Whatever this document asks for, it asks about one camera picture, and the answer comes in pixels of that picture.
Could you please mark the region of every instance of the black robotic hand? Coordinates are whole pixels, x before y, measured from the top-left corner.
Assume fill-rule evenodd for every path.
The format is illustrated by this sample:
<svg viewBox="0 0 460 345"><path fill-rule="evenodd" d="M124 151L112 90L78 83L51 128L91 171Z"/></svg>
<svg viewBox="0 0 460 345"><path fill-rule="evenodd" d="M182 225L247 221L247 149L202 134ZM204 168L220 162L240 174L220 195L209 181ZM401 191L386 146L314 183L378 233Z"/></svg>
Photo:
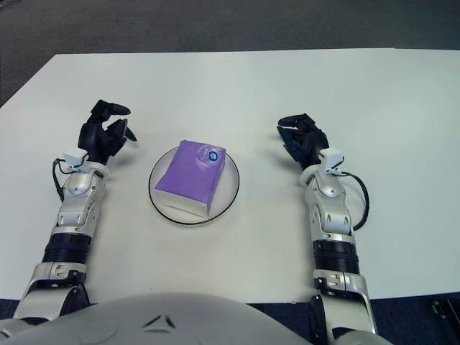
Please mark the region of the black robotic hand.
<svg viewBox="0 0 460 345"><path fill-rule="evenodd" d="M285 142L285 149L302 169L318 164L319 152L329 148L327 136L307 114L282 118L277 128Z"/></svg>
<svg viewBox="0 0 460 345"><path fill-rule="evenodd" d="M101 99L96 103L88 121L81 127L78 147L88 151L88 160L106 164L110 156L123 147L127 139L136 142L133 132L128 128L128 120L119 119L110 124L107 129L103 122L112 115L128 115L131 111L115 103L107 103Z"/></svg>

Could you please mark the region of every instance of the white table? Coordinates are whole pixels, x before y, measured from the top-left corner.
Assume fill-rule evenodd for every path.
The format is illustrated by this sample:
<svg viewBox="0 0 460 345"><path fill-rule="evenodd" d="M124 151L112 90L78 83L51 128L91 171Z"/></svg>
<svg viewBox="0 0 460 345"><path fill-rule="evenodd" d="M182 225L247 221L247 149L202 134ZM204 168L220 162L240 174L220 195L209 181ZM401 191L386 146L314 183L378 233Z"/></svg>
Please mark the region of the white table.
<svg viewBox="0 0 460 345"><path fill-rule="evenodd" d="M369 189L356 240L370 297L460 290L459 90L460 52L449 51L56 55L0 109L0 298L20 298L42 258L60 205L52 160L77 144L100 98L132 110L139 141L109 162L93 302L153 291L309 298L300 171L276 130L304 111ZM235 204L205 226L173 224L150 203L150 171L181 139L224 146L239 167ZM361 196L347 188L356 222Z"/></svg>

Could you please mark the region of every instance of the white plate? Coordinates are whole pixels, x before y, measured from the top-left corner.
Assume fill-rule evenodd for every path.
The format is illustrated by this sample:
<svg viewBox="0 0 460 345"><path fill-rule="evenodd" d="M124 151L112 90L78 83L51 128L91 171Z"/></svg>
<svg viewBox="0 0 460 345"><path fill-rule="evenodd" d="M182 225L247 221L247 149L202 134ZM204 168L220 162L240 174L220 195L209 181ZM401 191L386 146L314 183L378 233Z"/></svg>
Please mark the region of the white plate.
<svg viewBox="0 0 460 345"><path fill-rule="evenodd" d="M153 190L155 189L158 181L160 181L170 166L170 163L173 160L174 154L177 150L178 148L176 147L166 152L153 167L149 179L150 200L152 200L153 206L157 209L158 212L160 212L162 216L169 219L170 221L174 221L175 223L185 225L198 225L208 223L209 221L219 217L234 202L239 188L238 168L236 167L235 162L232 160L229 154L226 153L225 166L222 170L221 177L219 178L216 192L214 193L209 215L207 218L200 217L178 208L162 205L156 196L156 193L153 193Z"/></svg>

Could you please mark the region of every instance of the black cable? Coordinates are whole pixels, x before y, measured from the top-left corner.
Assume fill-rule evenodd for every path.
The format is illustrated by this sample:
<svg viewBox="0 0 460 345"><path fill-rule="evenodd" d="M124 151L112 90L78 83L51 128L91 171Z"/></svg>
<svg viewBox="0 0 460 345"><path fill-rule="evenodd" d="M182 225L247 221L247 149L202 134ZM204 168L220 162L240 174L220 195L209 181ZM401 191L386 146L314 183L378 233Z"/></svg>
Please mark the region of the black cable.
<svg viewBox="0 0 460 345"><path fill-rule="evenodd" d="M74 167L81 167L83 163L85 162L85 157L87 156L88 154L84 155L83 158L81 159L81 164L75 165ZM52 162L52 180L55 182L56 191L57 191L57 194L59 195L60 200L64 201L64 190L60 186L58 177L56 176L56 165L59 167L59 170L64 175L70 175L70 174L76 173L76 171L65 172L63 168L60 166L61 162L65 162L65 160L62 160L60 158L56 158L55 160L53 160Z"/></svg>
<svg viewBox="0 0 460 345"><path fill-rule="evenodd" d="M52 161L52 180L55 182L56 192L59 195L61 201L64 201L64 191L59 184L58 177L56 176L56 165L59 165L59 159L56 158Z"/></svg>
<svg viewBox="0 0 460 345"><path fill-rule="evenodd" d="M333 175L338 176L338 177L344 177L344 176L353 177L358 182L359 186L362 189L362 193L364 194L364 202L365 202L364 213L362 215L361 220L358 222L358 224L353 226L353 230L356 231L356 230L362 228L364 223L366 223L367 216L369 215L369 194L367 192L366 185L364 184L364 182L362 182L362 180L358 176L353 175L350 172L346 172L346 171L342 171L341 173L342 173L342 175L336 175L336 174L333 174Z"/></svg>
<svg viewBox="0 0 460 345"><path fill-rule="evenodd" d="M70 174L73 174L75 171L69 171L69 172L65 172L62 167L60 166L60 163L61 162L65 162L65 160L61 160L59 158L56 159L57 160L57 166L59 167L59 170L61 171L62 174L64 175L70 175Z"/></svg>

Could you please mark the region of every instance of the purple cube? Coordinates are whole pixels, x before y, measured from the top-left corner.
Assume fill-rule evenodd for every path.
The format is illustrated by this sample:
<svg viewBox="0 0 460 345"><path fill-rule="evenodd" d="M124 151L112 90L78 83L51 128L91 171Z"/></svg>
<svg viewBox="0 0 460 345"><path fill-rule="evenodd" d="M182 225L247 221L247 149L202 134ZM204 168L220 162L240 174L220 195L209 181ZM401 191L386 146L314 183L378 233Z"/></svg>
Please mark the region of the purple cube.
<svg viewBox="0 0 460 345"><path fill-rule="evenodd" d="M224 165L223 147L183 140L155 193L162 205L207 217Z"/></svg>

